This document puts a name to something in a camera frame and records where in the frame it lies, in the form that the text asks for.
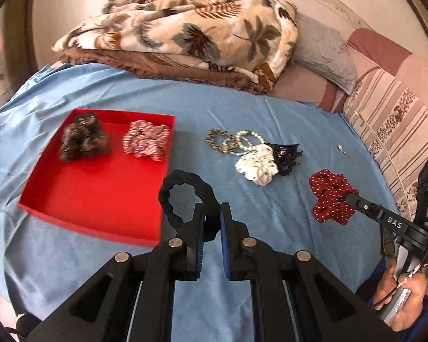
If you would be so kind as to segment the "dark red dotted scrunchie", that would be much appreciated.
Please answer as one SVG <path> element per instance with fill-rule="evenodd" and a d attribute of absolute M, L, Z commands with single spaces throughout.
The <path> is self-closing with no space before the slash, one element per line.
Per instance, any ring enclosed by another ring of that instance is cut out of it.
<path fill-rule="evenodd" d="M 352 187 L 343 174 L 335 174 L 323 169 L 311 175 L 308 180 L 313 195 L 317 198 L 312 215 L 319 223 L 333 220 L 346 225 L 354 215 L 355 209 L 347 202 L 348 194 L 358 195 L 359 191 Z"/>

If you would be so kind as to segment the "white spotted scrunchie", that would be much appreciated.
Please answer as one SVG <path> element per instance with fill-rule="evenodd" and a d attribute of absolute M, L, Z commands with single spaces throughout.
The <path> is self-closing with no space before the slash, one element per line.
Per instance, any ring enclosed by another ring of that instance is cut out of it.
<path fill-rule="evenodd" d="M 273 176 L 278 173 L 273 149 L 266 144 L 260 144 L 256 150 L 242 156 L 235 168 L 245 179 L 261 187 L 271 183 Z"/>

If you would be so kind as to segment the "black hair claw clip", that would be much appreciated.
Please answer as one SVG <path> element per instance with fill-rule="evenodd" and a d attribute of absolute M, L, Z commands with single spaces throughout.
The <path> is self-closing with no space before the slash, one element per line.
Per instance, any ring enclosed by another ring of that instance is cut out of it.
<path fill-rule="evenodd" d="M 274 163 L 277 165 L 278 173 L 288 176 L 300 163 L 298 159 L 303 155 L 299 150 L 299 144 L 272 144 L 266 143 L 273 151 Z"/>

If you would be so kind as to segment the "red white plaid scrunchie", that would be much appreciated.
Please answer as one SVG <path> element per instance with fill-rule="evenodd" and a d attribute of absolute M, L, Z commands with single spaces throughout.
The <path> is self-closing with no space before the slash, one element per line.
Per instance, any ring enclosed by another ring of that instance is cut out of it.
<path fill-rule="evenodd" d="M 145 120 L 131 122 L 129 131 L 123 137 L 124 152 L 135 158 L 166 161 L 169 134 L 166 125 L 154 125 Z"/>

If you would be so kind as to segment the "grey brown sheer scrunchie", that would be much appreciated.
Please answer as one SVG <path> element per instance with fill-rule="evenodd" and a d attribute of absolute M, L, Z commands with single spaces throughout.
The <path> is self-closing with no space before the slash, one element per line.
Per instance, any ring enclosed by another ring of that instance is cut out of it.
<path fill-rule="evenodd" d="M 110 138 L 92 111 L 76 116 L 74 122 L 64 128 L 61 140 L 59 159 L 65 162 L 110 152 Z"/>

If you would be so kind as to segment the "red tray box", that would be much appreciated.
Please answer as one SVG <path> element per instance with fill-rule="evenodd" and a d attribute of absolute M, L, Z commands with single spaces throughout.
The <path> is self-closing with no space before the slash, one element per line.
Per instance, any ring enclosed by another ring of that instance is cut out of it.
<path fill-rule="evenodd" d="M 62 132 L 83 111 L 72 110 L 49 141 L 31 172 L 18 205 L 32 216 L 64 229 L 131 245 L 154 247 L 161 240 L 163 213 L 158 192 L 168 161 L 125 154 L 122 140 L 130 123 L 164 124 L 173 115 L 126 110 L 93 112 L 108 134 L 107 154 L 61 161 Z"/>

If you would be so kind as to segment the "striped floral cushion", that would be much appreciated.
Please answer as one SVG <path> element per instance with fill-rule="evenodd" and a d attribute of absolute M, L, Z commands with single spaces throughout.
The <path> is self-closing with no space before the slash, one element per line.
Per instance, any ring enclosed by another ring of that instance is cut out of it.
<path fill-rule="evenodd" d="M 418 175 L 428 161 L 428 108 L 401 81 L 377 68 L 358 80 L 343 113 L 377 162 L 400 215 L 412 221 Z"/>

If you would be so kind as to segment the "grey pillow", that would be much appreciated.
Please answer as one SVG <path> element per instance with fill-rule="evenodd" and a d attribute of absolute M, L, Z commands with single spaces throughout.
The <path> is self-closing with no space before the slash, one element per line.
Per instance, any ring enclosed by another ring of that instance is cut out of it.
<path fill-rule="evenodd" d="M 350 95 L 356 67 L 339 31 L 301 13 L 296 15 L 298 40 L 294 61 L 323 76 Z"/>

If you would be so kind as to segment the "floral leaf blanket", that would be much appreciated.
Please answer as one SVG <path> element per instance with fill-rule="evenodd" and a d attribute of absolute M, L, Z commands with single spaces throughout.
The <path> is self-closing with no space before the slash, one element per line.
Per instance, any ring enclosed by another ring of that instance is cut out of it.
<path fill-rule="evenodd" d="M 298 40 L 287 0 L 109 0 L 52 47 L 154 80 L 270 91 Z"/>

